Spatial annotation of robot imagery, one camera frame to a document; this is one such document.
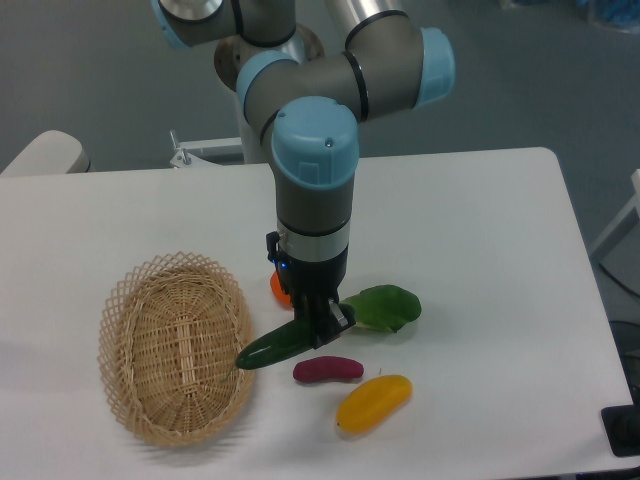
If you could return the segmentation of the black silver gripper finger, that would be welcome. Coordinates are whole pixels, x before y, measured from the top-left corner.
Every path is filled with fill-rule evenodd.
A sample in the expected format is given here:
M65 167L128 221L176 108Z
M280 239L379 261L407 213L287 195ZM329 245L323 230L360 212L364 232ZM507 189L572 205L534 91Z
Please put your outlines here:
M336 340L356 324L355 309L329 299L314 320L314 347L321 348Z

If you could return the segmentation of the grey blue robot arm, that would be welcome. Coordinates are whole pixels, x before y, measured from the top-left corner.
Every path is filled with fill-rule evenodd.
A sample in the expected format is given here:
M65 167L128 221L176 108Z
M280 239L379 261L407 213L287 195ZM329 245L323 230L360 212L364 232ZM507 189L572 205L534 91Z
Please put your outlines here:
M324 346L355 319L339 304L346 272L360 123L416 109L450 93L456 65L448 37L412 24L399 1L331 1L343 51L305 60L295 47L291 1L156 1L167 41L177 48L236 37L235 92L275 180L277 227L268 258Z

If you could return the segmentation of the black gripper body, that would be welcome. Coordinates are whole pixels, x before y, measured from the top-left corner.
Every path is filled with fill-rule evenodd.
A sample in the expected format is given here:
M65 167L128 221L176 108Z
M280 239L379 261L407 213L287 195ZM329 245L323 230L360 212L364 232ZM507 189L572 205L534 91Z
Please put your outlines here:
M296 293L315 295L324 299L339 299L337 290L347 268L348 248L323 261L306 261L291 256L279 246L281 235L266 235L267 259L274 265L281 286L291 298L291 308Z

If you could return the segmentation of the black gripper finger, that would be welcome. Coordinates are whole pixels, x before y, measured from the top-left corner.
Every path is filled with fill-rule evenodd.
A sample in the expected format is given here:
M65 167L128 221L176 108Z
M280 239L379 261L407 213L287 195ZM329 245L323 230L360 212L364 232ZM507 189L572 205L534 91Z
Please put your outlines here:
M294 319L306 325L307 340L311 348L316 347L316 310L314 296L296 293L293 299Z

